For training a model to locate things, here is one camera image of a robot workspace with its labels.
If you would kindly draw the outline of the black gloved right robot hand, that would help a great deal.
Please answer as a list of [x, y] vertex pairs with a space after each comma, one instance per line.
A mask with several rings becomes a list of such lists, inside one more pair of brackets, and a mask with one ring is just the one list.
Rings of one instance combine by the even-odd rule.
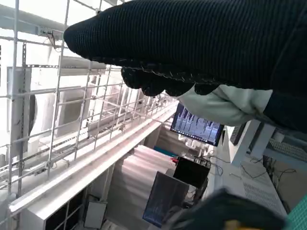
[[307, 131], [304, 0], [132, 0], [63, 38], [85, 59], [120, 66], [128, 87], [166, 92], [199, 118]]

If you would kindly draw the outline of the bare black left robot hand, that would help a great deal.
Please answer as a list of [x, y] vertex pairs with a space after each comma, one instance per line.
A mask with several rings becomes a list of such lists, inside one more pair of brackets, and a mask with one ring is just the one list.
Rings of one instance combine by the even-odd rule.
[[162, 225], [163, 230], [283, 230], [285, 217], [222, 188]]

